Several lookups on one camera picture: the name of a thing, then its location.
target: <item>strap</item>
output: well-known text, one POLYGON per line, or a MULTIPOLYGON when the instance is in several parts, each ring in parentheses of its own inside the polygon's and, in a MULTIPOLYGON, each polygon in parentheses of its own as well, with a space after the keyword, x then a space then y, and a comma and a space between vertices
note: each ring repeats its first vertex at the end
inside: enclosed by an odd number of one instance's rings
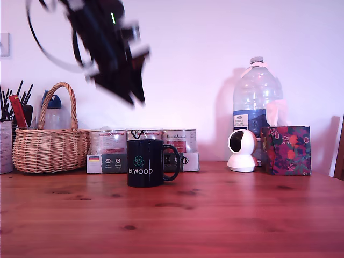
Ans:
MULTIPOLYGON (((55 11, 56 10, 56 0, 52 0, 52 7, 51 7, 51 10, 48 8, 47 4, 45 3, 44 0, 39 0, 40 4, 42 5, 42 7, 48 11, 48 12, 52 12, 52 11, 55 11)), ((87 63, 86 65, 80 65, 79 66, 76 66, 74 64, 70 64, 70 63, 67 63, 67 62, 64 62, 64 61, 61 61, 59 60, 58 58, 54 57, 53 55, 51 55, 50 53, 48 53, 41 45, 41 43, 38 41, 38 38, 34 32, 34 29, 33 29, 33 26, 32 26, 32 22, 31 22, 31 16, 30 16, 30 6, 31 6, 31 3, 32 3, 32 0, 26 0, 26 15, 27 15, 27 21, 28 21, 28 25, 30 27, 30 30, 31 30, 31 33, 38 45, 38 47, 41 49, 41 51, 43 52, 43 54, 50 60, 52 61, 54 64, 56 64, 57 66, 65 69, 65 70, 68 70, 68 71, 72 71, 72 72, 75 72, 75 73, 80 73, 82 72, 83 70, 80 69, 80 67, 82 68, 85 68, 85 67, 90 67, 91 65, 93 65, 93 61, 94 59, 91 57, 91 62, 90 63, 87 63)), ((75 57, 77 57, 76 55, 76 51, 78 51, 78 55, 80 56, 80 51, 79 51, 79 48, 78 48, 78 45, 77 45, 77 48, 74 48, 74 34, 73 34, 73 49, 74 49, 74 55, 75 57)))
POLYGON ((75 57, 76 61, 78 62, 79 66, 81 66, 83 68, 89 68, 89 67, 93 66, 94 58, 92 55, 91 55, 91 61, 89 63, 84 64, 83 61, 81 60, 79 44, 78 44, 78 39, 77 39, 77 35, 76 35, 75 30, 73 30, 73 52, 74 52, 74 57, 75 57))

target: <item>floral tissue box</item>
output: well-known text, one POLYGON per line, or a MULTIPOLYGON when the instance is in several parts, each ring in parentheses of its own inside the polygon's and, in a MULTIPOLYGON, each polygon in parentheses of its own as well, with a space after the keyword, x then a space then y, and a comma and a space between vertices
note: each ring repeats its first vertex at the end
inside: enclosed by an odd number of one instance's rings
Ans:
POLYGON ((263 127, 261 151, 271 175, 311 175, 309 126, 263 127))

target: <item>basket handle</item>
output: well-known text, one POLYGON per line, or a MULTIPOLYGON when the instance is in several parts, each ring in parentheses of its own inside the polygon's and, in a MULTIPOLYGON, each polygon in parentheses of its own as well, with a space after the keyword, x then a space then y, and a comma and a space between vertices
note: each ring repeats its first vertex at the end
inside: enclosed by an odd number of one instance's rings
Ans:
POLYGON ((60 87, 65 87, 68 90, 69 96, 70 96, 70 116, 71 116, 71 129, 76 130, 77 129, 77 119, 76 119, 76 100, 74 91, 71 88, 71 86, 66 82, 59 82, 56 85, 54 85, 51 90, 48 92, 46 98, 44 99, 41 115, 38 122, 38 129, 44 129, 44 122, 45 122, 45 113, 48 108, 48 104, 50 99, 53 97, 56 90, 60 87))

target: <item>white security camera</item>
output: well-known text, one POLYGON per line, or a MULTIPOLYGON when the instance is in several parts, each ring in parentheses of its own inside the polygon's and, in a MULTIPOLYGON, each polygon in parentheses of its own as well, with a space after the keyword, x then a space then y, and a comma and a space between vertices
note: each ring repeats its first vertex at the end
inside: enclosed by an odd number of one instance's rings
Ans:
POLYGON ((253 172, 258 165, 257 159, 252 153, 257 147, 257 138, 249 130, 236 130, 228 137, 228 147, 233 155, 227 165, 232 171, 253 172))

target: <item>plastic bottle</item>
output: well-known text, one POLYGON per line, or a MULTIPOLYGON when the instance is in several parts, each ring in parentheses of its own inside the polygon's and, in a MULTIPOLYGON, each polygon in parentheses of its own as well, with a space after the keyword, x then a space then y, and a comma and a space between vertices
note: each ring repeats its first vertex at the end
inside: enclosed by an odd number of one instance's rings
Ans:
MULTIPOLYGON (((234 130, 249 129, 260 141, 261 127, 266 121, 266 104, 282 99, 282 87, 264 65, 262 56, 251 58, 251 66, 234 89, 234 130)), ((254 153, 260 159, 260 148, 254 153)))
POLYGON ((53 95, 49 101, 48 108, 45 114, 44 129, 46 130, 62 130, 70 129, 70 114, 63 108, 60 98, 57 95, 53 95))

